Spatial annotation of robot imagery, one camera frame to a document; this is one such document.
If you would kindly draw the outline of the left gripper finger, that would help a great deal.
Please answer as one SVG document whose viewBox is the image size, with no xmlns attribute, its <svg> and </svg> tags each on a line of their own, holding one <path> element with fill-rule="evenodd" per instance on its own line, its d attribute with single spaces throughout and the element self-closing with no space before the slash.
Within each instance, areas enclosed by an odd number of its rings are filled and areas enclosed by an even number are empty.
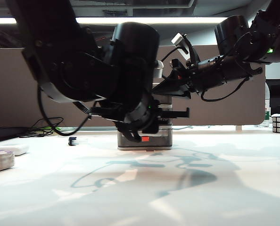
<svg viewBox="0 0 280 226">
<path fill-rule="evenodd" d="M 159 120 L 155 118 L 152 123 L 145 129 L 142 130 L 143 134 L 156 134 L 159 131 Z"/>
</svg>

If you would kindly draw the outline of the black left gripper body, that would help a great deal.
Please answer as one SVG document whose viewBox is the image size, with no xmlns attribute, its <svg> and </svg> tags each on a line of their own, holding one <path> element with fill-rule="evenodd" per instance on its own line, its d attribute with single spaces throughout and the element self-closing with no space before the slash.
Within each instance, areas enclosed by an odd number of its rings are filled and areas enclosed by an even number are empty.
<svg viewBox="0 0 280 226">
<path fill-rule="evenodd" d="M 92 107 L 91 114 L 104 118 L 188 118 L 190 109 L 185 111 L 166 111 L 158 107 L 155 101 L 127 101 L 123 104 L 115 104 L 101 101 L 100 107 Z"/>
</svg>

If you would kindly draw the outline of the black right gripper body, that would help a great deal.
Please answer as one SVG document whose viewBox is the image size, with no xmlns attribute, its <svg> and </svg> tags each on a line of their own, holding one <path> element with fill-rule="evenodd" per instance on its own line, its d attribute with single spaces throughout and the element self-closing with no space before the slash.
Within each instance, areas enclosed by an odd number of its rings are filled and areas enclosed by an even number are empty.
<svg viewBox="0 0 280 226">
<path fill-rule="evenodd" d="M 221 72 L 225 60 L 226 56 L 219 55 L 195 63 L 187 61 L 186 66 L 184 66 L 179 60 L 174 59 L 172 61 L 173 82 L 184 93 L 202 93 L 210 88 L 220 86 L 226 81 L 223 72 Z"/>
</svg>

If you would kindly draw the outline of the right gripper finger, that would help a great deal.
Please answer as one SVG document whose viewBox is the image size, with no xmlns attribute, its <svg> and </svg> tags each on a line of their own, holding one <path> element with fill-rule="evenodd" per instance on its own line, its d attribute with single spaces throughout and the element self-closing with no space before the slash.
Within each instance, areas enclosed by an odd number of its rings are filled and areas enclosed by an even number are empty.
<svg viewBox="0 0 280 226">
<path fill-rule="evenodd" d="M 191 99 L 191 94 L 188 91 L 160 91 L 159 95 L 170 96 L 170 97 L 180 97 L 180 98 L 188 98 Z"/>
<path fill-rule="evenodd" d="M 153 89 L 152 89 L 152 93 L 159 95 L 158 93 L 160 91 L 188 91 L 188 86 L 186 84 L 184 84 L 184 80 L 182 75 L 175 71 L 172 70 L 170 75 L 168 77 L 166 77 L 161 83 L 159 83 L 158 85 L 156 85 Z"/>
</svg>

